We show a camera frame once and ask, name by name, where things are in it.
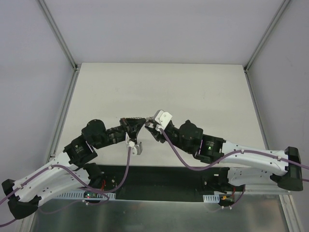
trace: metal floor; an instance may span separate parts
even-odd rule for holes
[[[71,200],[51,200],[54,211]],[[288,232],[278,195],[244,195],[232,210],[217,204],[110,201],[76,203],[52,215],[37,213],[32,232]]]

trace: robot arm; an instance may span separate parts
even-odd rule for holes
[[[284,158],[300,163],[297,148],[288,147],[285,151],[250,148],[223,138],[203,134],[203,129],[198,128],[189,120],[178,129],[173,125],[171,118],[171,114],[159,110],[154,117],[146,122],[145,127],[157,141],[162,143],[166,141],[161,132],[164,130],[174,146],[192,154],[195,159],[204,163],[213,163],[230,152],[240,151],[220,161],[221,163],[236,163],[251,167],[230,168],[226,177],[229,184],[240,186],[276,182],[282,189],[303,190],[301,168],[281,160]],[[259,152],[278,158],[261,156],[258,154]]]
[[[140,154],[142,147],[137,142],[137,136],[145,121],[145,118],[122,118],[120,126],[106,130],[101,120],[94,119],[82,129],[82,135],[65,146],[63,152],[53,160],[22,179],[4,181],[2,187],[6,195],[18,190],[9,197],[8,202],[14,217],[25,218],[55,196],[82,187],[64,169],[53,168],[53,165],[65,166],[89,186],[100,188],[102,173],[95,163],[88,163],[98,156],[95,149],[126,141],[127,147],[131,147],[132,155]],[[36,177],[30,182],[23,184],[34,176]]]
[[[178,129],[172,124],[171,118],[171,114],[160,110],[151,118],[122,118],[120,126],[108,130],[101,120],[90,121],[82,129],[82,134],[65,146],[63,152],[49,163],[20,180],[8,179],[2,183],[4,193],[7,196],[12,194],[8,202],[11,213],[16,219],[25,218],[51,198],[82,186],[65,170],[54,165],[65,166],[92,188],[101,188],[105,176],[95,163],[89,163],[98,156],[95,149],[125,141],[127,148],[130,147],[130,153],[139,155],[142,152],[142,145],[138,143],[137,136],[144,124],[157,141],[162,143],[166,141],[166,137],[162,134],[163,130],[168,142],[204,163],[213,163],[230,152],[239,151],[221,162],[243,164],[250,168],[229,168],[228,171],[225,168],[222,174],[219,174],[220,176],[215,176],[210,181],[215,185],[220,186],[223,183],[241,186],[276,182],[283,189],[293,191],[303,189],[301,169],[279,159],[280,157],[300,163],[296,148],[288,147],[285,151],[249,148],[222,138],[205,135],[203,129],[189,120]],[[276,155],[278,159],[260,156],[258,152]]]

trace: purple cable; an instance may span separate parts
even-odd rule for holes
[[[188,169],[190,170],[193,170],[193,171],[204,171],[206,169],[209,169],[211,168],[213,165],[219,163],[220,161],[222,161],[223,159],[231,156],[231,155],[234,155],[234,154],[238,154],[238,153],[241,153],[241,150],[238,150],[238,151],[232,151],[230,153],[227,153],[226,155],[220,157],[219,159],[217,159],[215,162],[209,164],[208,166],[206,167],[202,167],[202,168],[195,168],[195,167],[191,167],[190,165],[188,165],[184,160],[183,158],[180,156],[180,154],[178,153],[178,151],[176,150],[176,148],[174,147],[173,143],[171,142],[171,140],[169,139],[168,135],[165,133],[165,131],[163,129],[160,129],[160,131],[162,132],[163,136],[165,137],[166,141],[168,142],[168,144],[170,145],[170,147],[173,149],[173,151],[175,152],[176,156],[178,157],[178,159],[181,161],[181,163],[183,163],[184,166],[186,166]],[[262,155],[262,156],[266,156],[266,157],[270,157],[270,158],[273,158],[273,159],[278,159],[278,156],[274,156],[274,155],[271,155],[271,154],[267,154],[267,153],[264,153],[264,152],[261,152],[261,151],[253,151],[253,150],[244,150],[243,152],[247,152],[247,153],[253,153],[253,154],[257,154],[257,155]],[[287,163],[291,163],[291,164],[294,164],[296,166],[299,166],[301,168],[305,168],[305,169],[308,169],[309,170],[309,167],[306,166],[306,165],[303,165],[303,164],[300,164],[300,163],[297,163],[297,162],[294,162],[292,160],[288,160],[288,159],[285,159],[285,158],[280,158],[280,160],[282,161],[285,161]]]
[[[113,189],[111,189],[111,190],[109,190],[109,191],[100,191],[100,190],[97,190],[97,189],[95,189],[95,188],[90,187],[90,186],[87,185],[85,182],[83,182],[80,178],[78,178],[77,175],[75,175],[75,173],[73,173],[70,169],[68,169],[68,168],[65,167],[65,166],[62,166],[62,165],[59,165],[59,164],[55,164],[55,165],[52,165],[52,168],[58,167],[58,168],[62,168],[62,169],[64,169],[64,170],[66,170],[66,171],[67,171],[69,174],[71,174],[78,182],[80,182],[82,185],[84,185],[84,186],[87,188],[86,190],[89,190],[89,191],[91,191],[91,192],[95,192],[95,193],[98,193],[98,194],[101,194],[101,195],[105,196],[107,199],[104,200],[104,201],[101,201],[101,202],[99,202],[99,203],[90,203],[90,202],[88,202],[88,205],[102,205],[102,204],[105,204],[105,203],[110,199],[109,196],[106,195],[106,193],[110,193],[110,192],[114,192],[114,191],[118,190],[118,189],[123,185],[123,183],[125,182],[126,177],[127,177],[127,174],[128,174],[128,171],[129,171],[130,157],[131,157],[131,148],[129,147],[129,149],[128,149],[128,155],[127,155],[127,162],[126,162],[126,170],[125,170],[124,177],[123,177],[122,181],[119,183],[118,186],[116,186],[115,188],[113,188]],[[80,200],[73,201],[73,202],[71,202],[70,204],[68,204],[68,205],[66,205],[66,206],[64,206],[64,207],[62,207],[62,208],[60,208],[60,209],[58,209],[58,210],[52,211],[52,212],[45,212],[45,211],[41,210],[40,208],[39,208],[39,211],[40,211],[41,213],[43,213],[43,214],[54,214],[54,213],[57,213],[57,212],[59,212],[59,211],[61,211],[61,210],[63,210],[63,209],[66,209],[67,207],[69,207],[69,206],[71,206],[71,205],[73,205],[73,204],[75,204],[75,203],[77,203],[77,202],[81,202],[81,201],[80,201]]]
[[[106,193],[110,193],[110,192],[115,192],[116,190],[118,190],[122,185],[123,183],[125,182],[126,180],[126,177],[127,177],[127,173],[129,171],[129,165],[130,165],[130,157],[131,157],[131,148],[129,147],[128,149],[128,154],[127,154],[127,161],[126,161],[126,170],[125,170],[125,174],[124,174],[124,177],[123,179],[121,180],[121,182],[119,183],[119,185],[117,185],[115,188],[111,189],[111,190],[108,190],[108,191],[100,191],[100,190],[97,190],[93,187],[90,187],[89,185],[87,185],[86,183],[84,183],[80,178],[77,177],[77,175],[75,175],[70,169],[68,169],[67,167],[65,166],[62,166],[62,165],[59,165],[59,164],[55,164],[55,165],[52,165],[52,167],[59,167],[59,168],[63,168],[64,170],[66,170],[68,173],[70,173],[79,183],[81,183],[82,185],[84,185],[87,189],[89,189],[91,192],[95,192],[95,193],[98,193],[98,194],[102,194],[104,195],[105,197],[108,197],[106,195]]]
[[[180,160],[181,163],[183,163],[184,166],[186,166],[188,169],[192,170],[192,171],[204,171],[207,170],[209,168],[211,168],[212,166],[214,166],[215,164],[219,163],[220,161],[222,161],[223,159],[225,159],[226,157],[229,157],[233,154],[237,154],[240,153],[240,151],[232,151],[228,154],[226,154],[225,156],[220,157],[219,159],[217,159],[215,162],[209,164],[206,167],[202,167],[202,168],[195,168],[195,167],[191,167],[190,165],[188,165],[183,158],[179,155],[178,151],[176,150],[176,148],[174,147],[173,143],[171,142],[171,140],[169,139],[168,135],[165,133],[165,131],[163,129],[160,129],[160,131],[162,132],[163,136],[165,137],[166,141],[168,142],[168,144],[170,145],[170,147],[173,149],[173,151],[175,152],[176,156],[178,157],[178,159]]]
[[[8,225],[12,224],[12,223],[15,222],[15,221],[16,221],[16,219],[14,218],[12,221],[9,221],[9,222],[7,222],[7,223],[4,223],[4,224],[0,225],[0,227],[8,226]]]
[[[51,167],[54,168],[54,167],[58,167],[58,168],[62,168],[64,170],[66,170],[69,174],[71,174],[78,182],[80,182],[83,186],[85,186],[88,190],[90,190],[91,192],[95,192],[95,193],[98,193],[98,194],[101,194],[103,196],[105,196],[107,198],[107,200],[105,201],[101,201],[99,203],[88,203],[89,205],[101,205],[101,204],[104,204],[106,203],[108,200],[109,200],[109,196],[106,195],[106,193],[110,193],[110,192],[114,192],[116,190],[118,190],[122,185],[123,183],[125,182],[126,180],[126,177],[127,177],[127,174],[128,174],[128,170],[129,170],[129,164],[130,164],[130,157],[131,157],[131,148],[129,147],[128,148],[128,157],[127,157],[127,162],[126,162],[126,170],[125,170],[125,175],[123,177],[123,179],[121,180],[121,182],[119,183],[118,186],[116,186],[115,188],[111,189],[111,190],[108,190],[108,191],[100,191],[100,190],[97,190],[95,188],[92,188],[90,187],[89,185],[87,185],[85,182],[83,182],[80,178],[78,178],[77,175],[75,175],[70,169],[68,169],[67,167],[65,166],[62,166],[62,165],[59,165],[59,164],[55,164],[55,165],[52,165]],[[38,173],[36,173],[35,175],[33,175],[32,177],[30,177],[28,180],[26,180],[24,183],[21,184],[21,187],[23,187],[24,185],[26,185],[27,183],[29,183],[31,180],[33,180],[34,178],[36,178],[37,176],[41,175],[42,173],[46,172],[47,170],[49,170],[49,168],[44,168],[42,170],[40,170]],[[0,201],[0,205],[5,202],[9,197],[11,197],[13,194],[15,194],[17,191],[19,190],[19,188],[16,188],[14,189],[11,193],[9,193],[6,197],[4,197],[1,201]],[[53,213],[56,213],[56,212],[59,212],[60,210],[62,209],[65,209],[67,207],[69,207],[70,205],[76,203],[76,202],[80,202],[80,201],[74,201],[66,206],[64,206],[63,208],[61,209],[58,209],[56,211],[53,211],[53,212],[44,212],[42,211],[40,208],[39,208],[39,211],[43,214],[53,214]],[[12,221],[8,222],[8,223],[5,223],[5,224],[2,224],[0,225],[0,227],[4,227],[4,226],[7,226],[7,225],[10,225],[11,223],[15,222],[16,219],[13,219]]]
[[[242,190],[242,193],[241,193],[240,197],[231,205],[231,208],[234,208],[235,205],[238,204],[238,202],[240,201],[240,199],[242,198],[242,196],[243,196],[244,193],[245,193],[245,189],[246,189],[246,186],[243,187],[243,190]],[[229,206],[226,206],[226,207],[224,207],[224,208],[221,207],[221,208],[218,208],[218,209],[213,210],[213,211],[210,211],[210,212],[211,212],[211,213],[215,213],[215,212],[220,211],[221,209],[229,209],[229,208],[230,208]]]

